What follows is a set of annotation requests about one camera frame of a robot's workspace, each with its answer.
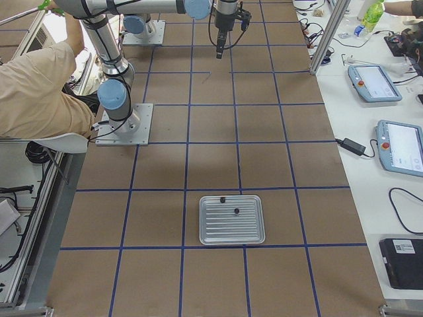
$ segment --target touchscreen tablet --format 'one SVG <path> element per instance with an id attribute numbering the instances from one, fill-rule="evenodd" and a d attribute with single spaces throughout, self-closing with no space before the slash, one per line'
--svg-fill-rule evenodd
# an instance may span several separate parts
<path id="1" fill-rule="evenodd" d="M 387 170 L 423 176 L 422 128 L 381 120 L 377 125 L 379 157 Z"/>
<path id="2" fill-rule="evenodd" d="M 398 89 L 380 65 L 349 66 L 348 75 L 358 94 L 367 102 L 402 99 Z"/>

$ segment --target person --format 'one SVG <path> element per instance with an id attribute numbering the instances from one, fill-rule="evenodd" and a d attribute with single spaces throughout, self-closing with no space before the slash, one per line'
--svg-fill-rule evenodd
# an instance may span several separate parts
<path id="1" fill-rule="evenodd" d="M 55 8 L 52 1 L 46 10 Z M 65 22 L 65 41 L 0 66 L 0 136 L 37 139 L 68 132 L 90 136 L 99 102 L 93 96 L 76 96 L 64 86 L 76 70 L 75 57 L 84 49 L 79 21 L 65 14 Z"/>
<path id="2" fill-rule="evenodd" d="M 385 2 L 384 5 L 385 12 L 391 15 L 423 17 L 422 0 Z"/>

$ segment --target screen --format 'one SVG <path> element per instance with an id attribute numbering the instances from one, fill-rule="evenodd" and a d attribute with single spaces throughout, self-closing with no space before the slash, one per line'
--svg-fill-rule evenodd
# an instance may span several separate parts
<path id="1" fill-rule="evenodd" d="M 371 97 L 386 98 L 397 96 L 389 81 L 377 66 L 357 67 L 356 70 Z"/>
<path id="2" fill-rule="evenodd" d="M 422 140 L 418 130 L 387 123 L 391 144 L 392 166 L 423 172 Z"/>

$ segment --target hand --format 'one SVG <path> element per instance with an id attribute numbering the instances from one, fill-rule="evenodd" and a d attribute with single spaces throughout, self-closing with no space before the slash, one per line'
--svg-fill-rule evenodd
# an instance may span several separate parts
<path id="1" fill-rule="evenodd" d="M 44 7 L 44 10 L 51 11 L 53 14 L 58 15 L 59 17 L 63 16 L 63 10 L 60 9 L 54 0 L 50 1 L 50 4 Z"/>

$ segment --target silver tray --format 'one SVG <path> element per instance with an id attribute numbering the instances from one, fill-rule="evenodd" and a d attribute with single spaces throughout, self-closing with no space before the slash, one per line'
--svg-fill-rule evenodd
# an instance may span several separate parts
<path id="1" fill-rule="evenodd" d="M 262 204 L 257 195 L 204 196 L 200 199 L 202 244 L 259 244 L 265 238 Z"/>

